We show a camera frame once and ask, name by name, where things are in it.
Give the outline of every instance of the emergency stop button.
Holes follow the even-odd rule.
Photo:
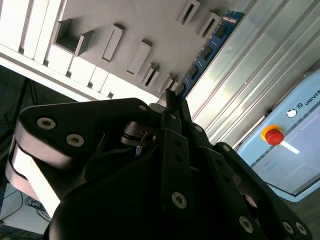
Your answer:
[[[267,131],[264,137],[266,142],[272,146],[279,145],[285,139],[283,133],[278,129],[271,129]]]
[[[285,135],[282,133],[281,127],[278,125],[270,125],[263,129],[261,138],[271,146],[277,146],[285,139]]]

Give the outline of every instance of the red button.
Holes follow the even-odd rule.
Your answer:
[[[285,139],[285,136],[278,129],[271,129],[266,132],[265,139],[268,144],[277,146]]]

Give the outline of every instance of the screw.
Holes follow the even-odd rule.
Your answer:
[[[226,152],[230,152],[230,148],[227,145],[222,145],[222,147]]]
[[[85,140],[82,136],[78,134],[69,134],[66,137],[66,142],[71,146],[81,147],[85,143]]]
[[[41,117],[36,121],[36,124],[42,128],[42,129],[46,129],[46,130],[50,130],[56,127],[56,123],[55,121],[53,121],[50,118],[47,117]]]
[[[307,230],[299,222],[296,222],[295,225],[299,229],[300,233],[302,233],[303,235],[307,235],[308,234]]]
[[[187,199],[180,192],[174,192],[172,194],[172,201],[180,209],[185,209],[187,207]]]
[[[169,116],[172,118],[172,119],[177,119],[177,117],[175,116],[175,115],[173,115],[173,114],[169,114]]]
[[[239,222],[245,231],[247,231],[250,234],[254,232],[254,226],[248,220],[248,218],[246,218],[245,216],[241,216],[239,217]]]
[[[202,132],[202,128],[200,126],[198,126],[198,125],[195,126],[195,129],[200,133]]]
[[[139,108],[142,109],[143,111],[147,111],[147,108],[143,105],[139,105]]]
[[[287,230],[288,233],[290,233],[290,234],[294,234],[295,233],[293,228],[292,228],[292,226],[290,226],[289,223],[287,223],[286,221],[283,221],[282,224],[283,224],[285,230]]]

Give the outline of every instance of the blue circuit board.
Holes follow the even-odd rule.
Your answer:
[[[184,100],[189,94],[244,15],[242,12],[227,11],[222,17],[219,25],[204,44],[185,76],[183,76],[181,83],[183,90],[179,94],[180,101]]]

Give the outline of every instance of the light blue panel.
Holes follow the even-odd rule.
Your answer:
[[[287,111],[297,110],[289,118]],[[261,132],[270,125],[282,128],[285,141],[299,150],[270,146]],[[297,202],[320,187],[320,70],[301,82],[248,137],[239,155],[281,197]]]

